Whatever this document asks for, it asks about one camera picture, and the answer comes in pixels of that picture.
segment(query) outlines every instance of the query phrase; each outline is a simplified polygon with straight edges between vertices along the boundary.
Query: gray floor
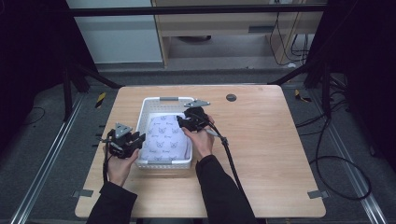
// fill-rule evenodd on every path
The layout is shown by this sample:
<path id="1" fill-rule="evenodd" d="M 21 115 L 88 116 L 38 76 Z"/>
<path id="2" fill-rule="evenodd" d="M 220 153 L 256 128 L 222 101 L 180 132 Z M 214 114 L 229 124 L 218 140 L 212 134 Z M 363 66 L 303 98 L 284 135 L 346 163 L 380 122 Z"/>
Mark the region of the gray floor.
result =
<path id="1" fill-rule="evenodd" d="M 175 38 L 170 52 L 169 65 L 162 69 L 137 69 L 123 73 L 103 73 L 104 76 L 124 85 L 172 85 L 172 84 L 229 84 L 267 83 L 286 75 L 292 68 L 278 65 L 271 55 L 269 46 L 261 41 L 262 36 L 212 36 L 208 42 Z M 299 89 L 303 97 L 316 99 L 319 88 L 305 90 L 298 76 L 283 86 L 283 91 L 295 123 L 300 123 L 320 114 L 315 102 L 297 100 L 294 90 Z M 92 85 L 84 93 L 78 116 L 67 135 L 64 145 L 53 164 L 47 181 L 35 201 L 28 222 L 30 223 L 79 223 L 84 219 L 74 214 L 77 198 L 74 190 L 82 189 L 96 150 L 96 135 L 102 133 L 117 90 L 89 78 Z M 97 97 L 106 92 L 102 106 L 94 108 Z M 73 93 L 77 98 L 81 94 Z M 335 94 L 334 103 L 343 100 Z M 35 174 L 60 130 L 63 115 L 63 89 L 61 85 L 41 92 L 35 98 L 32 113 L 8 146 L 6 158 L 0 162 L 0 223 L 8 223 L 28 191 Z M 368 144 L 361 134 L 359 125 L 348 112 L 348 104 L 337 107 L 332 113 L 332 125 L 343 140 L 345 148 L 354 162 L 370 178 L 375 198 L 386 222 L 370 220 L 364 202 L 346 200 L 329 191 L 330 198 L 323 200 L 327 214 L 319 219 L 270 218 L 269 223 L 396 223 L 396 174 L 387 162 L 372 157 Z M 309 161 L 315 157 L 323 120 L 299 128 L 301 141 Z M 320 144 L 320 155 L 338 155 L 330 129 L 325 131 Z M 328 190 L 318 178 L 316 168 L 312 170 L 320 190 Z M 337 190 L 356 196 L 355 189 L 340 161 L 322 161 L 320 171 Z"/>

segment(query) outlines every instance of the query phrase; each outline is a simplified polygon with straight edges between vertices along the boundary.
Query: hand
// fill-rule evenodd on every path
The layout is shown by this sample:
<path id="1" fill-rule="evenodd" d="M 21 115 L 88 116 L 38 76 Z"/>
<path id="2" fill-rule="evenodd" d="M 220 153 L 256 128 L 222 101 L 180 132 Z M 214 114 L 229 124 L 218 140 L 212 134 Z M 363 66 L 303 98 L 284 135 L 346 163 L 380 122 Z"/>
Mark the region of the hand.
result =
<path id="1" fill-rule="evenodd" d="M 135 150 L 134 154 L 126 159 L 120 159 L 108 153 L 107 157 L 110 158 L 107 166 L 108 181 L 122 187 L 131 171 L 132 163 L 134 163 L 138 157 L 138 153 L 139 149 Z"/>
<path id="2" fill-rule="evenodd" d="M 212 117 L 209 115 L 208 117 L 210 122 L 215 123 Z M 185 127 L 181 129 L 183 130 L 184 134 L 190 138 L 195 148 L 198 150 L 201 158 L 212 155 L 213 143 L 215 142 L 215 137 L 212 134 L 207 133 L 206 130 L 201 130 L 198 133 L 192 133 Z"/>

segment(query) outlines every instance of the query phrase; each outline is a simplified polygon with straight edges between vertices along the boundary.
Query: table top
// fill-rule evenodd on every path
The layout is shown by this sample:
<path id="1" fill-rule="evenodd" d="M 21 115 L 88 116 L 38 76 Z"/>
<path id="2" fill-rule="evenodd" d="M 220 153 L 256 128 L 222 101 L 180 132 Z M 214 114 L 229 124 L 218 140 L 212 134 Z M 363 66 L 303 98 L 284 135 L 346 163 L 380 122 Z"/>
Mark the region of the table top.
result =
<path id="1" fill-rule="evenodd" d="M 236 101 L 229 102 L 228 94 Z M 116 122 L 136 128 L 142 103 L 147 97 L 192 97 L 210 102 L 205 106 L 215 125 L 226 136 L 233 163 L 256 217 L 323 217 L 321 198 L 307 192 L 317 184 L 293 123 L 283 91 L 273 85 L 144 86 L 119 90 L 104 136 Z M 103 145 L 100 144 L 80 197 L 78 217 L 87 217 L 103 186 Z M 213 154 L 233 178 L 224 147 L 215 140 Z M 141 170 L 133 164 L 124 185 L 138 195 L 132 217 L 206 217 L 198 179 L 197 156 L 188 170 Z"/>

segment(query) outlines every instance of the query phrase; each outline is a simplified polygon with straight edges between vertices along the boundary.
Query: plastic basket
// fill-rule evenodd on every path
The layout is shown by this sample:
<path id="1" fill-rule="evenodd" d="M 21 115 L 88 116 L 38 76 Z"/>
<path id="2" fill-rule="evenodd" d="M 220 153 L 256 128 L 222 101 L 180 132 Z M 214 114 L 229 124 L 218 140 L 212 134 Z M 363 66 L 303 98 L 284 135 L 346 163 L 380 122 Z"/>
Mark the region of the plastic basket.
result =
<path id="1" fill-rule="evenodd" d="M 152 118 L 168 115 L 182 115 L 186 110 L 184 104 L 194 99 L 191 97 L 149 97 L 143 101 L 140 110 L 136 131 L 140 134 L 148 131 Z M 139 158 L 135 164 L 140 169 L 190 169 L 192 159 L 192 148 L 190 148 L 190 158 L 184 161 L 144 161 Z"/>

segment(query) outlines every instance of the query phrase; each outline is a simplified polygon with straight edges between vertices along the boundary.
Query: white cloth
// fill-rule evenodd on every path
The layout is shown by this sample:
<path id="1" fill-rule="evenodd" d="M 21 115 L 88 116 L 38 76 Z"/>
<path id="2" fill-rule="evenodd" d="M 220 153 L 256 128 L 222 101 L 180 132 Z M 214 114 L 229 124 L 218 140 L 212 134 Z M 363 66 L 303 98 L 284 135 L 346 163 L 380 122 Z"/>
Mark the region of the white cloth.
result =
<path id="1" fill-rule="evenodd" d="M 152 118 L 141 149 L 142 161 L 184 161 L 190 158 L 191 140 L 180 129 L 176 115 Z"/>

